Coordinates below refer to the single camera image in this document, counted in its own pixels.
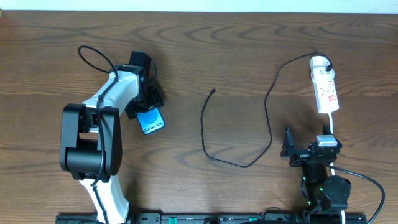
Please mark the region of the blue Galaxy smartphone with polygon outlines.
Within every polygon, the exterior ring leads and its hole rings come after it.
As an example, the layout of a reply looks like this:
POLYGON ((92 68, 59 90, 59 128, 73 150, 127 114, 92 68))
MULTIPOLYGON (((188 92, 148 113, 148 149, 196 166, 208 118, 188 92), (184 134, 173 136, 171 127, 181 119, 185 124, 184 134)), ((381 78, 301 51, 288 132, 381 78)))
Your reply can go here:
POLYGON ((165 127, 165 121, 158 108, 146 113, 138 113, 137 120, 145 135, 152 134, 165 127))

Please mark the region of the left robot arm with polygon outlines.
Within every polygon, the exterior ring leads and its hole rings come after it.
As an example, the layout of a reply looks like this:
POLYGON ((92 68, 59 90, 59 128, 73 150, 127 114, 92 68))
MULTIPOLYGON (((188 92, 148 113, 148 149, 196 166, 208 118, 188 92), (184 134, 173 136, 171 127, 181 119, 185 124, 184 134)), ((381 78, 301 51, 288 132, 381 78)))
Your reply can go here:
POLYGON ((130 203, 118 172, 123 156, 121 118, 136 119, 143 134, 165 127, 164 102, 153 86, 156 64, 133 51, 128 63, 110 63, 108 80, 89 99, 62 111, 60 167, 88 192, 95 213, 58 215, 56 223, 130 223, 130 203))

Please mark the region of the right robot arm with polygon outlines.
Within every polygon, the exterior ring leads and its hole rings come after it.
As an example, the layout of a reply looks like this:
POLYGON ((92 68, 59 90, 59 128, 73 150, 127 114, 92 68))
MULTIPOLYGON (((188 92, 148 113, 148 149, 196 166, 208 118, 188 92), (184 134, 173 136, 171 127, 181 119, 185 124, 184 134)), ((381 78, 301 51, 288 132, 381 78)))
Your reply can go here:
POLYGON ((338 175, 328 175, 326 170, 337 159, 342 144, 328 126, 323 134, 307 149, 296 149, 292 132, 284 129, 284 141, 280 155, 290 159, 289 166, 302 168, 301 188, 308 200, 308 208, 301 212, 305 223, 343 223, 342 212, 348 208, 351 182, 338 175))

